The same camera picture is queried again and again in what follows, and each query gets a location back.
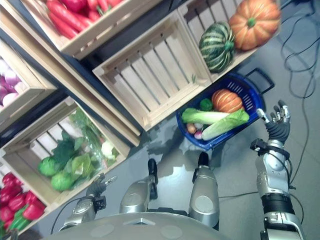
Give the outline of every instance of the blue plastic basket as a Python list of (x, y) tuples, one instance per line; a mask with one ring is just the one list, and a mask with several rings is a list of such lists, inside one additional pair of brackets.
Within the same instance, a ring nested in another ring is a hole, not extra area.
[[(248, 76), (255, 72), (259, 73), (267, 81), (268, 88), (260, 91), (258, 87), (251, 80), (249, 80)], [(247, 126), (256, 121), (258, 119), (256, 109), (260, 108), (266, 110), (265, 101), (262, 95), (272, 89), (274, 86), (274, 82), (259, 68), (255, 68), (246, 76), (232, 72), (227, 73), (224, 77), (222, 77), (222, 79), (220, 79), (218, 82), (215, 82), (212, 86), (208, 87), (206, 90), (204, 90), (202, 93), (200, 93), (198, 96), (196, 96), (176, 112), (178, 127), (181, 130), (182, 134), (184, 134), (190, 142), (204, 149), (205, 151), (208, 151), (209, 149), (214, 148), (218, 144), (221, 144), (232, 136), (236, 135), (241, 130), (245, 129)], [(229, 89), (230, 91), (237, 93), (238, 96), (241, 97), (244, 109), (250, 116), (249, 121), (211, 140), (197, 140), (192, 134), (187, 132), (186, 124), (182, 122), (181, 115), (186, 108), (199, 109), (200, 101), (205, 98), (211, 99), (213, 93), (219, 89)]]

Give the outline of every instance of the black cable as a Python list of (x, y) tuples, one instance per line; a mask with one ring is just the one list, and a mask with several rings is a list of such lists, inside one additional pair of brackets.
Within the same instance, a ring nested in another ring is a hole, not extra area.
[(52, 235), (52, 233), (54, 232), (54, 228), (55, 228), (55, 225), (56, 225), (56, 222), (60, 216), (60, 214), (62, 213), (62, 211), (66, 208), (66, 206), (68, 206), (70, 203), (73, 203), (74, 201), (78, 201), (78, 200), (82, 200), (82, 199), (90, 199), (92, 200), (93, 198), (92, 197), (89, 197), (89, 196), (83, 196), (83, 197), (78, 197), (78, 198), (75, 198), (75, 199), (72, 199), (70, 201), (68, 201), (64, 206), (63, 208), (61, 208), (61, 210), (59, 211), (58, 215), (56, 216), (54, 222), (53, 222), (53, 225), (51, 227), (51, 231), (50, 231), (50, 235)]
[(293, 194), (291, 194), (291, 193), (290, 193), (290, 195), (298, 202), (298, 204), (299, 204), (300, 207), (301, 207), (302, 217), (301, 217), (301, 222), (300, 222), (300, 224), (302, 225), (302, 223), (304, 222), (304, 218), (305, 218), (304, 207), (302, 206), (301, 202), (299, 201), (299, 199), (298, 199), (295, 195), (293, 195)]
[[(309, 125), (309, 120), (308, 120), (308, 116), (307, 116), (307, 113), (306, 113), (306, 106), (305, 106), (305, 100), (309, 97), (311, 97), (313, 95), (313, 93), (315, 92), (315, 89), (316, 89), (316, 79), (315, 79), (315, 70), (316, 70), (316, 67), (317, 67), (317, 63), (318, 63), (318, 60), (319, 60), (319, 49), (320, 49), (320, 22), (318, 22), (316, 19), (310, 19), (310, 17), (312, 17), (315, 13), (316, 13), (316, 9), (315, 9), (315, 6), (314, 6), (314, 2), (311, 1), (310, 2), (310, 6), (311, 6), (311, 9), (312, 9), (312, 12), (310, 13), (305, 13), (305, 14), (296, 14), (296, 15), (292, 15), (290, 17), (288, 17), (287, 19), (285, 19), (284, 21), (282, 21), (282, 24), (284, 22), (286, 22), (287, 20), (291, 19), (291, 18), (296, 18), (296, 17), (299, 17), (293, 24), (293, 27), (292, 27), (292, 30), (289, 34), (289, 36), (286, 38), (285, 41), (282, 41), (280, 39), (280, 37), (278, 37), (278, 39), (280, 40), (280, 42), (282, 43), (282, 46), (281, 46), (281, 57), (283, 58), (284, 60), (284, 68), (286, 70), (288, 70), (290, 72), (290, 77), (289, 77), (289, 91), (290, 91), (290, 94), (292, 96), (294, 96), (295, 98), (298, 98), (298, 99), (302, 99), (302, 114), (303, 114), (303, 117), (304, 117), (304, 120), (305, 120), (305, 123), (306, 123), (306, 140), (304, 142), (304, 145), (303, 145), (303, 149), (302, 149), (302, 152), (301, 152), (301, 155), (300, 155), (300, 159), (299, 159), (299, 162), (298, 162), (298, 166), (297, 166), (297, 169), (295, 170), (295, 173), (293, 174), (292, 176), (292, 179), (290, 180), (290, 184), (293, 183), (293, 181), (295, 180), (296, 176), (297, 176), (297, 173), (300, 169), (300, 166), (301, 166), (301, 163), (302, 163), (302, 159), (303, 159), (303, 156), (304, 156), (304, 153), (305, 153), (305, 150), (306, 150), (306, 147), (307, 147), (307, 144), (308, 144), (308, 141), (309, 141), (309, 136), (310, 136), (310, 125)], [(311, 44), (309, 45), (308, 47), (306, 47), (305, 49), (301, 50), (301, 51), (294, 51), (292, 50), (289, 46), (287, 46), (287, 42), (290, 40), (290, 38), (293, 36), (294, 32), (295, 32), (295, 28), (296, 28), (296, 25), (302, 21), (302, 20), (308, 20), (310, 21), (314, 26), (315, 26), (315, 32), (317, 34), (317, 39)], [(312, 46), (315, 46), (315, 59), (313, 61), (313, 63), (311, 65), (308, 65), (304, 59), (300, 56), (300, 54), (304, 53), (305, 51), (307, 51), (308, 49), (310, 49)], [(289, 50), (290, 54), (288, 56), (285, 56), (284, 54), (284, 48), (286, 48), (287, 50)], [(304, 69), (293, 69), (289, 64), (288, 64), (288, 60), (291, 59), (291, 58), (296, 58), (297, 60), (299, 60)], [(308, 72), (309, 75), (310, 75), (310, 79), (309, 79), (309, 82), (307, 84), (307, 87), (305, 89), (305, 92), (304, 92), (304, 95), (303, 96), (300, 96), (298, 94), (296, 94), (292, 88), (292, 80), (293, 80), (293, 75), (294, 73), (301, 73), (301, 72)], [(311, 93), (308, 94), (308, 91), (309, 91), (309, 88), (312, 84), (312, 89), (311, 89)]]
[(238, 195), (232, 195), (232, 196), (219, 196), (220, 199), (226, 199), (226, 198), (237, 198), (237, 197), (241, 197), (241, 196), (245, 196), (245, 195), (249, 195), (249, 194), (257, 194), (258, 191), (251, 191), (251, 192), (246, 192), (246, 193), (241, 193)]

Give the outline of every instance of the orange pumpkin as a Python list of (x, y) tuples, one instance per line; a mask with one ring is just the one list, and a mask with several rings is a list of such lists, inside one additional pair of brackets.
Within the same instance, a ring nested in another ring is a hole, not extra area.
[(243, 0), (229, 20), (235, 47), (246, 51), (265, 44), (277, 31), (280, 17), (273, 0)]
[(214, 109), (218, 112), (233, 113), (243, 108), (241, 98), (228, 89), (220, 89), (216, 91), (211, 98)]

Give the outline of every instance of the red onion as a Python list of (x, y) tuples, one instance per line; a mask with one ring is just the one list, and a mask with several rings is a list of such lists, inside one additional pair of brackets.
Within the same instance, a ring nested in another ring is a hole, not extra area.
[(12, 71), (11, 69), (9, 69), (5, 72), (4, 78), (5, 78), (5, 81), (11, 86), (14, 86), (18, 82), (20, 82), (19, 77), (17, 77), (16, 73), (14, 71)]

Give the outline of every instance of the striped squash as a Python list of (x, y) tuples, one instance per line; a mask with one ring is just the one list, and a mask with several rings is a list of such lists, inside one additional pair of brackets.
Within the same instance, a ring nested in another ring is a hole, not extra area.
[(211, 73), (220, 73), (232, 62), (235, 36), (226, 22), (208, 27), (200, 39), (199, 48)]

